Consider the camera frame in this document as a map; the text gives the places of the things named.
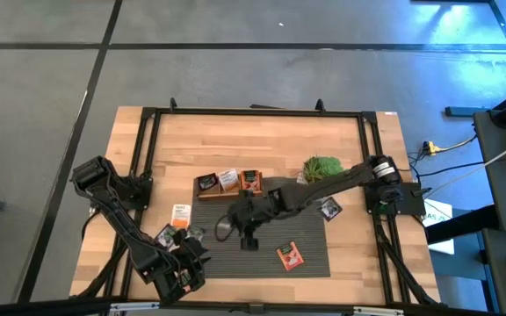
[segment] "black metal frame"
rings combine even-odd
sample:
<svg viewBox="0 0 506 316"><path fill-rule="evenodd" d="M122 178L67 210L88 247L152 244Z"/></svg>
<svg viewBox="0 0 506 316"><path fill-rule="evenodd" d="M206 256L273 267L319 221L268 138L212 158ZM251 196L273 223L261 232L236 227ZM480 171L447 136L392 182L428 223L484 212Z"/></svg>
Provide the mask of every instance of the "black metal frame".
<svg viewBox="0 0 506 316"><path fill-rule="evenodd" d="M368 145L368 139L366 135L366 129L365 124L368 123L372 130L372 139L374 144L374 151L376 154L382 154L382 146L380 141L380 130L378 128L378 120L376 118L375 112L370 111L327 111L323 105L323 101L318 100L316 103L316 106L314 110L287 110L287 109L209 109L209 108L181 108L177 106L177 103L174 98L170 100L170 107L169 108L143 108L142 114L141 114L141 122L140 126L138 128L138 136L136 138L136 145L134 146L134 155L132 158L132 165L131 165L131 172L135 172L137 168L137 160L140 157L141 153L141 143L143 141L143 131L145 129L145 125L147 120L149 119L149 113L155 114L154 119L154 125L152 127L152 133L150 136L150 142L148 145L148 152L146 157L146 167L145 170L151 170L151 160L153 159L154 155L154 148L156 144L157 139L157 132L159 130L159 125L161 122L161 115L163 114L176 114L176 115L248 115L248 116L287 116L287 117L332 117L332 118L346 118L346 119L356 119L358 122L358 132L360 135L360 143L362 148L362 157L368 156L370 154L369 145ZM138 225L140 224L139 221L141 220L141 212L136 213L136 218L134 220L138 220ZM388 216L388 228L390 231L390 235L392 237L392 244L394 246L395 253L401 258L401 246L399 242L399 234L397 231L397 226L395 224L395 216ZM381 218L379 214L374 213L372 214L372 222L373 225L381 225ZM383 291L384 291L384 297L386 304L394 303L394 296L392 291L392 283L390 280L390 275L388 271L388 265L387 265L387 255L383 248L381 248L378 245L378 233L375 234L375 238L377 240L377 250L378 250L378 256L379 256L379 268L380 268L380 274L382 276L382 285L383 285ZM131 266L129 265L129 261L126 263L126 269L124 272L124 277L122 280L122 292L120 293L120 296L122 298L127 298L128 290L129 290L129 284L130 284L130 277L131 277ZM401 289L401 299L403 303L409 303L409 293L408 293L408 286L405 284L401 276L399 276L398 273L398 279L400 282L400 289ZM112 282L114 281L114 274L113 277L109 279L108 287L105 288L105 296L112 294ZM176 306L184 305L186 307L193 307L193 308L205 308L210 305L218 305L218 306L231 306L232 304L219 302L219 303L213 303L213 302L184 302L184 303L177 303ZM253 304L256 305L256 308L262 308L273 306L273 304ZM239 304L239 306L247 306L248 309L251 308L251 304ZM328 307L333 311L336 312L344 312L344 306L338 305L336 309L333 309L333 307Z"/></svg>
<svg viewBox="0 0 506 316"><path fill-rule="evenodd" d="M482 3L488 4L492 9L497 22L502 28L503 34L506 38L506 21L499 11L495 0L437 0L435 2L450 2L450 3ZM40 271L40 266L44 260L47 244L50 235L54 228L54 223L57 218L57 212L63 197L63 192L68 181L69 172L72 168L73 161L76 155L77 146L81 139L83 127L87 119L92 98L94 97L95 90L98 84L98 79L105 62L105 57L110 50L165 50L165 49L295 49L295 50L319 50L319 49L333 49L333 50L366 50L366 51L416 51L416 52L451 52L451 53L489 53L489 54L506 54L506 44L454 44L454 45L438 45L438 44L351 44L351 43L111 43L112 32L119 17L119 12L123 0L114 0L112 13L109 18L105 35L100 43L75 43L75 42L53 42L53 43L40 43L40 42L0 42L0 50L97 50L98 55L90 73L90 78L87 84L86 94L83 98L81 107L79 109L76 122L72 127L69 141L61 158L60 167L58 168L56 177L54 179L50 194L44 207L42 220L39 228L36 231L35 239L31 250L27 256L27 261L22 275L19 278L18 286L16 289L16 299L18 302L24 303L31 299L36 278ZM173 102L170 105L170 112L176 108ZM207 114L206 109L177 109L180 114L196 113ZM253 114L241 112L241 110L226 110L227 114L240 115L297 115L297 116L330 116L341 117L348 112L334 112L334 111L286 111L286 114L278 114L274 110L257 110ZM396 230L394 219L391 220L389 228Z"/></svg>
<svg viewBox="0 0 506 316"><path fill-rule="evenodd" d="M89 315L97 312L115 312L113 305L127 303L123 298L87 298L65 299L46 302L32 302L28 304L0 305L0 316L47 316L47 315ZM132 300L130 303L147 303L149 309L163 309L157 301ZM197 306L181 301L170 306L170 309L196 309ZM317 304L247 304L247 303L204 303L202 310L246 312L262 314L266 312L337 312L344 315L352 315L355 312L369 314L367 309L387 308L389 310L403 311L404 315L410 316L490 316L493 313L448 308L441 305L418 305L408 303L392 303L385 306L369 305L317 305Z"/></svg>

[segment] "rubber mat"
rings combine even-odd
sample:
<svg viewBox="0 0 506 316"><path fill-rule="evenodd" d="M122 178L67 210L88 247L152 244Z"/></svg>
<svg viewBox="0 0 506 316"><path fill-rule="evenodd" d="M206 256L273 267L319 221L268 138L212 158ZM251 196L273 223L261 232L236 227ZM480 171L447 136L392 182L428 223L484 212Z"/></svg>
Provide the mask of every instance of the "rubber mat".
<svg viewBox="0 0 506 316"><path fill-rule="evenodd" d="M296 179L270 177L263 179L264 191L278 188ZM316 210L317 202L298 216L273 220L261 225L254 233L259 239L258 251L240 249L237 230L225 241L214 238L216 221L226 213L233 200L192 201L191 224L206 230L202 240L210 250L212 259L205 264L206 277L210 278L259 278L259 277L329 277L329 258L325 240L325 219ZM277 248L294 241L304 263L286 271L277 255Z"/></svg>

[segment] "small box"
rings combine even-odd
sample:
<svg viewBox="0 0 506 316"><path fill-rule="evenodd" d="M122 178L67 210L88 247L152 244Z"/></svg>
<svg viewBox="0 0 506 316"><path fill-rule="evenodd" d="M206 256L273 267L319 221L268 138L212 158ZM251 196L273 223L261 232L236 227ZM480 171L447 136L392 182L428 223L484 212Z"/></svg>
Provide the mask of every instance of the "small box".
<svg viewBox="0 0 506 316"><path fill-rule="evenodd" d="M253 196L261 197L263 195L263 173L256 171L256 176L259 181L259 185L256 186L257 190L253 191ZM224 200L224 199L235 199L239 197L239 190L242 189L242 175L241 173L237 175L238 177L238 185L231 188L228 191L225 191L221 188L220 182L219 185L212 187L212 189L208 191L201 191L199 187L199 178L194 178L194 185L197 188L195 190L196 197L201 201L206 200Z"/></svg>
<svg viewBox="0 0 506 316"><path fill-rule="evenodd" d="M304 258L300 255L300 251L296 248L296 243L294 243L294 241L279 247L277 253L286 271L290 271L304 263Z"/></svg>
<svg viewBox="0 0 506 316"><path fill-rule="evenodd" d="M232 189L239 187L239 176L235 169L222 171L218 174L220 186L224 192L230 192Z"/></svg>
<svg viewBox="0 0 506 316"><path fill-rule="evenodd" d="M341 205L335 201L333 197L328 197L326 200L322 202L322 204L317 208L317 211L322 214L322 216L327 220L332 220L335 216L337 216L343 208Z"/></svg>
<svg viewBox="0 0 506 316"><path fill-rule="evenodd" d="M261 190L261 173L257 170L242 171L242 190Z"/></svg>
<svg viewBox="0 0 506 316"><path fill-rule="evenodd" d="M162 231L159 232L159 234L155 237L155 241L157 241L157 243L164 246L165 248L169 249L171 246L173 246L174 243L173 236L175 235L176 232L177 230L175 229L175 227L167 224L162 229Z"/></svg>
<svg viewBox="0 0 506 316"><path fill-rule="evenodd" d="M201 194L218 193L220 191L220 181L214 173L197 177L197 185Z"/></svg>

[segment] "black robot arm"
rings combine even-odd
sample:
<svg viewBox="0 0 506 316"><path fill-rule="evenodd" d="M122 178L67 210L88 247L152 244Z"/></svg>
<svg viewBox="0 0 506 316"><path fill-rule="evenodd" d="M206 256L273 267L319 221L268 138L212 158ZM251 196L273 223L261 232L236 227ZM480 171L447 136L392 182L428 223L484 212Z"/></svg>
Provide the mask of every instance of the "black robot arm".
<svg viewBox="0 0 506 316"><path fill-rule="evenodd" d="M88 198L126 243L134 269L146 284L154 284L162 304L174 303L204 284L208 258L200 259L207 250L199 241L179 230L174 236L179 247L169 251L134 224L127 209L145 191L139 178L119 176L111 162L99 156L75 168L72 182L76 193Z"/></svg>
<svg viewBox="0 0 506 316"><path fill-rule="evenodd" d="M390 204L401 199L401 177L391 157L370 156L365 162L338 175L323 178L308 185L289 183L271 190L265 197L253 197L242 190L241 198L228 208L228 221L237 228L244 250L257 250L255 230L273 219L288 219L298 215L318 198L358 186L371 188L376 200Z"/></svg>

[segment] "wooden table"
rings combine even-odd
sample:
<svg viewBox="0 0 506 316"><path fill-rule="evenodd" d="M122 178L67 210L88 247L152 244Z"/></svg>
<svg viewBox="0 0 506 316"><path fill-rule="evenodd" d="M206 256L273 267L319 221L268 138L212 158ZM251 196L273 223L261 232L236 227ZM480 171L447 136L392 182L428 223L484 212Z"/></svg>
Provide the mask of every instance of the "wooden table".
<svg viewBox="0 0 506 316"><path fill-rule="evenodd" d="M129 170L140 115L141 107L118 109L105 156L120 175L126 175ZM408 169L397 114L378 112L377 116L384 153L393 156L400 169ZM366 133L372 154L370 125ZM140 166L144 164L145 148ZM264 176L296 177L302 163L313 155L335 156L347 168L362 162L357 121L354 118L163 114L153 162L152 198L141 229L156 235L170 222L174 204L190 205L195 176L235 168L257 169ZM402 172L402 176L404 181L411 181L409 172ZM325 224L331 277L207 279L206 285L183 300L385 304L372 220L365 211L363 191L356 188L336 194L335 198L343 206L343 212ZM404 262L427 293L439 300L423 228L409 216L399 216L397 226ZM84 290L103 268L111 255L113 239L114 231L102 216L89 224L71 294ZM124 262L117 270L113 294L119 293ZM395 268L391 262L389 266L394 298L401 301ZM158 298L153 284L145 285L135 272L129 297Z"/></svg>

